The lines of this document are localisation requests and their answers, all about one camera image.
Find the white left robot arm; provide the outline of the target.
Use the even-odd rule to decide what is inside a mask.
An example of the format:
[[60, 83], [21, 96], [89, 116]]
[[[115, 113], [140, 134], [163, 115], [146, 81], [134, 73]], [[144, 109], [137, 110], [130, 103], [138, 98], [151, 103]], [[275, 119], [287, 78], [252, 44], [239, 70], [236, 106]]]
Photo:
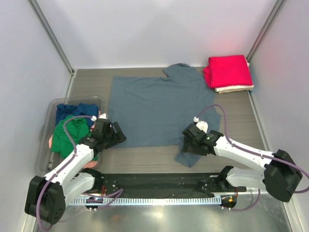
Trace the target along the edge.
[[102, 174], [84, 166], [98, 153], [125, 140], [117, 122], [99, 118], [90, 135], [83, 137], [57, 167], [43, 177], [36, 175], [31, 179], [25, 213], [51, 225], [58, 223], [75, 198], [102, 189]]

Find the grey blue t shirt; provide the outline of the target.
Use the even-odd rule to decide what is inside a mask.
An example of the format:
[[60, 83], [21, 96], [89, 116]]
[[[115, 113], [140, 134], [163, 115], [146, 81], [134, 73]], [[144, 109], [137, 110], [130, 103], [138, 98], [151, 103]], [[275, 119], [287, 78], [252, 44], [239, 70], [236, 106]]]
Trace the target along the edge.
[[164, 77], [115, 76], [108, 116], [118, 122], [126, 140], [118, 148], [178, 145], [182, 131], [215, 94], [194, 67], [178, 63], [163, 69]]

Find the clear plastic storage bin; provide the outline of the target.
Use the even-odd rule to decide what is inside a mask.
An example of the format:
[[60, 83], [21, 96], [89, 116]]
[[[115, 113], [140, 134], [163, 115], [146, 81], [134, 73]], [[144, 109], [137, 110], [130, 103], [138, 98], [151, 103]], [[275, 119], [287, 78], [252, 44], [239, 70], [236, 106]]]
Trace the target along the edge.
[[35, 172], [37, 175], [43, 176], [50, 172], [63, 160], [59, 153], [54, 153], [49, 147], [49, 140], [54, 133], [56, 126], [56, 111], [58, 104], [78, 105], [79, 103], [95, 104], [100, 112], [104, 109], [104, 99], [101, 96], [83, 96], [60, 98], [52, 100], [49, 103], [44, 126], [40, 133], [40, 145], [35, 163]]

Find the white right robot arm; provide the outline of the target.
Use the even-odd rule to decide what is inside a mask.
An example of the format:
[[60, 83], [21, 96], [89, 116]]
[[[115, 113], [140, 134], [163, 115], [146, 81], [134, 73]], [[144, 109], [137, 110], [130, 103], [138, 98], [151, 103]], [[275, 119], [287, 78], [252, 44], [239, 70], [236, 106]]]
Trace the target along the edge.
[[206, 122], [192, 123], [183, 130], [183, 150], [197, 155], [212, 154], [235, 160], [248, 167], [242, 170], [225, 167], [219, 174], [218, 187], [229, 191], [233, 187], [265, 190], [281, 202], [289, 202], [302, 179], [291, 156], [278, 150], [259, 150], [234, 140], [218, 131], [207, 131]]

